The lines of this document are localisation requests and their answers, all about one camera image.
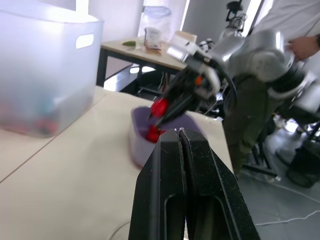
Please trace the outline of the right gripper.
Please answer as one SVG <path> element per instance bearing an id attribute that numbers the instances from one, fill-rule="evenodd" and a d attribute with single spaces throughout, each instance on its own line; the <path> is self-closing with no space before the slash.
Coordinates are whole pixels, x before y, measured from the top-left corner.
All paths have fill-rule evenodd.
<path id="1" fill-rule="evenodd" d="M 169 88 L 153 102 L 148 118 L 158 118 L 155 126 L 162 127 L 179 118 L 197 102 L 213 103 L 216 99 L 205 75 L 186 67 L 173 77 Z"/>

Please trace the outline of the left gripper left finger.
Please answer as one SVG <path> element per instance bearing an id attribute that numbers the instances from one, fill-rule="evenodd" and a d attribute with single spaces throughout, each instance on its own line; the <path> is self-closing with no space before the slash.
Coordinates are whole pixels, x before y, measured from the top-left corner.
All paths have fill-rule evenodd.
<path id="1" fill-rule="evenodd" d="M 186 194 L 181 141 L 169 130 L 160 136 L 137 177 L 128 239 L 182 240 Z"/>

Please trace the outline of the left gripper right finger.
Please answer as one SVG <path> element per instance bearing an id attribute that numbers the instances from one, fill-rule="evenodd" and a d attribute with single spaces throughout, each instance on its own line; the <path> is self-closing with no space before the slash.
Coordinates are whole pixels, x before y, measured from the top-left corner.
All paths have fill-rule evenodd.
<path id="1" fill-rule="evenodd" d="M 186 173 L 188 238 L 260 239 L 235 175 L 207 139 L 190 129 L 181 129 L 179 138 Z"/>

